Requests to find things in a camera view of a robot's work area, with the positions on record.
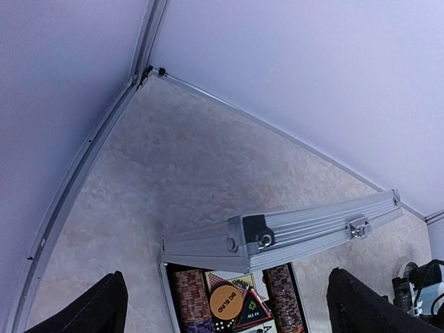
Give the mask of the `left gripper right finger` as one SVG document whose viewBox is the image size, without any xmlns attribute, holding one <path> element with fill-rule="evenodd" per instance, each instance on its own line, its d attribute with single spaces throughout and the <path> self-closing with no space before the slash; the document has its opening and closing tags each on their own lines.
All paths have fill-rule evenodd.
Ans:
<svg viewBox="0 0 444 333">
<path fill-rule="evenodd" d="M 442 332 L 392 305 L 342 268 L 334 268 L 327 286 L 333 332 Z"/>
</svg>

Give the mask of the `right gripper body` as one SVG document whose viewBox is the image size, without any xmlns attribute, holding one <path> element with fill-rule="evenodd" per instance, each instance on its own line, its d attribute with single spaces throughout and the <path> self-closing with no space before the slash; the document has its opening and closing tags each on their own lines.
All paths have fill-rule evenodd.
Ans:
<svg viewBox="0 0 444 333">
<path fill-rule="evenodd" d="M 443 326 L 443 260 L 418 266 L 409 277 L 392 279 L 393 304 L 430 325 Z"/>
</svg>

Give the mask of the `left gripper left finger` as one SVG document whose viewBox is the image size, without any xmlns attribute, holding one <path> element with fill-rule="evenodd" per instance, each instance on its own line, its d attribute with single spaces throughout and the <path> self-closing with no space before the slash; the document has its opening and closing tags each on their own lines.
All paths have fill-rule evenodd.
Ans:
<svg viewBox="0 0 444 333">
<path fill-rule="evenodd" d="M 32 332 L 123 332 L 128 290 L 120 271 L 108 273 L 75 301 L 28 329 Z"/>
</svg>

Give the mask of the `triangular all-in button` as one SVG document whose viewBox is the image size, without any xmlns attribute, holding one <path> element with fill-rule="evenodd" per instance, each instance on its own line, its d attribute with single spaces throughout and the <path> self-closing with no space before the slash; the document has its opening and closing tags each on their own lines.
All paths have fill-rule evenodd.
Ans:
<svg viewBox="0 0 444 333">
<path fill-rule="evenodd" d="M 244 298 L 243 307 L 239 313 L 234 331 L 240 331 L 273 320 L 271 310 L 259 297 L 256 290 L 250 287 Z"/>
</svg>

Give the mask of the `aluminium poker case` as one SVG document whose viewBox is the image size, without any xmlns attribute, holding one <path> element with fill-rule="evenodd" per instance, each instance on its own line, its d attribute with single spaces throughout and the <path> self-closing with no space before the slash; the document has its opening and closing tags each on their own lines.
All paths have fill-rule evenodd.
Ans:
<svg viewBox="0 0 444 333">
<path fill-rule="evenodd" d="M 282 212 L 244 214 L 162 237 L 159 271 L 173 332 L 184 332 L 173 272 L 242 275 L 286 265 L 298 289 L 295 261 L 357 239 L 402 216 L 398 190 Z"/>
</svg>

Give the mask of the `blue playing card deck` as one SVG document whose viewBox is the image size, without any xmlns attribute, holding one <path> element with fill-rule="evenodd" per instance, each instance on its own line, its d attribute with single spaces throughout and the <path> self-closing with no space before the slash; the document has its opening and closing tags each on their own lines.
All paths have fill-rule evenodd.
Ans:
<svg viewBox="0 0 444 333">
<path fill-rule="evenodd" d="M 276 333 L 277 328 L 274 320 L 266 321 L 258 325 L 257 330 L 263 333 Z"/>
</svg>

